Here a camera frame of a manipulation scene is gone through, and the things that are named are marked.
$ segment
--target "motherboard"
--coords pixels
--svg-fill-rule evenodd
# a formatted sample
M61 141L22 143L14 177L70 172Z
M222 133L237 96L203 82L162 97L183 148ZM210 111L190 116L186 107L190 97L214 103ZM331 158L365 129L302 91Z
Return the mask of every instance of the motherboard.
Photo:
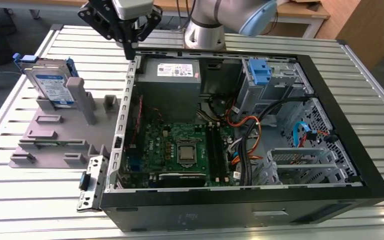
M233 129L219 124L145 124L142 149L127 154L131 187L222 187L235 181L226 149Z

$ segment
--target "metal bracket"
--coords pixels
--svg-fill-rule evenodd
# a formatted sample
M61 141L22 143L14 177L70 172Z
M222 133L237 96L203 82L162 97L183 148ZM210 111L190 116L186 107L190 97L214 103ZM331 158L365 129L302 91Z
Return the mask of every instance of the metal bracket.
M101 200L105 189L109 159L101 155L90 159L87 171L81 179L82 189L77 211L101 212Z

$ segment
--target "white sticker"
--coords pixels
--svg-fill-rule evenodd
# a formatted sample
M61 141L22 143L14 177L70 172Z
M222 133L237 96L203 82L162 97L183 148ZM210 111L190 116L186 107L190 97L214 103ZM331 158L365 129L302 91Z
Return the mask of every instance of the white sticker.
M237 113L239 113L239 108L235 107L235 106L233 106L233 111L237 112Z
M50 101L61 105L71 105L75 103L71 92L65 86L63 76L38 74L35 77Z
M161 63L158 64L159 77L194 77L194 65Z
M234 172L234 178L241 180L241 172L238 171Z

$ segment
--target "slotted aluminum table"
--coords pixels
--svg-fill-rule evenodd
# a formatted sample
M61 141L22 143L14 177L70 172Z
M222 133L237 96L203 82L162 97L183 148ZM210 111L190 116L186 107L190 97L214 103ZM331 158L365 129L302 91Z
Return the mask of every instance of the slotted aluminum table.
M182 33L155 31L147 47L183 47ZM310 55L384 178L384 91L349 46L334 40L226 36L227 49ZM75 60L86 89L95 98L123 96L129 61L114 41L90 27L55 26L37 55ZM22 76L0 110L0 239L384 239L384 202L317 224L177 232L123 233L103 212L77 213L79 178L75 169L13 169L10 156L38 104Z

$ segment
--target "floor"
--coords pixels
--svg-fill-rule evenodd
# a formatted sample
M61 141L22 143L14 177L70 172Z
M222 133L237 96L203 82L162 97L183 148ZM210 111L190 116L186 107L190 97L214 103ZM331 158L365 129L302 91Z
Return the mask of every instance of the floor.
M29 10L14 9L13 19L18 26L18 33L9 36L14 52L34 54L49 33L53 24L86 26L75 12L42 11L42 18L33 20ZM174 29L179 25L179 18L166 16L161 23L163 29ZM0 66L0 72L19 72L14 63ZM384 87L384 59L373 70L373 74ZM0 106L17 84L19 76L14 73L0 73Z

